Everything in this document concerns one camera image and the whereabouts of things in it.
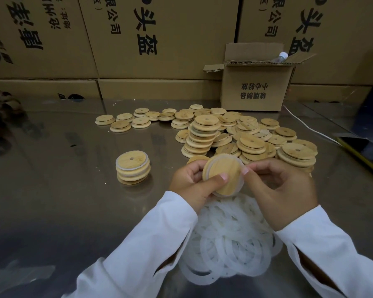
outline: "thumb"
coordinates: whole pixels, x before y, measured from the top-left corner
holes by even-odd
[[[229,180],[228,174],[223,172],[223,173],[220,173],[218,175],[211,177],[208,180],[199,182],[196,185],[198,185],[199,193],[203,195],[204,197],[207,197],[214,191],[220,189],[225,184],[227,184],[228,180]]]
[[[256,199],[260,199],[263,196],[266,196],[268,194],[268,191],[271,190],[267,185],[264,184],[260,176],[251,168],[245,166],[241,173]]]

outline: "plastic bottle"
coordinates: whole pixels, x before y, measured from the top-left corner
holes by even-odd
[[[289,55],[286,52],[281,52],[277,58],[271,60],[271,63],[283,63]]]

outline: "hand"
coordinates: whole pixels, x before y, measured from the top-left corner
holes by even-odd
[[[305,172],[273,158],[246,165],[241,172],[268,224],[281,230],[318,205],[315,185]],[[262,181],[272,179],[271,189]]]
[[[228,182],[228,175],[221,173],[202,180],[202,170],[207,160],[195,160],[177,170],[171,180],[169,190],[182,196],[199,214],[207,197]]]

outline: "fingernail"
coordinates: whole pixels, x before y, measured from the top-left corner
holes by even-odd
[[[227,181],[228,180],[228,174],[226,172],[222,172],[219,174],[221,176],[221,178],[224,180],[224,181]]]
[[[247,174],[249,172],[249,169],[245,166],[245,167],[243,167],[243,169],[241,170],[241,174],[242,175],[245,175],[245,174]]]

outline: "phone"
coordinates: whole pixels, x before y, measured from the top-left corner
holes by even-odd
[[[373,142],[354,137],[338,137],[337,141],[373,170]]]

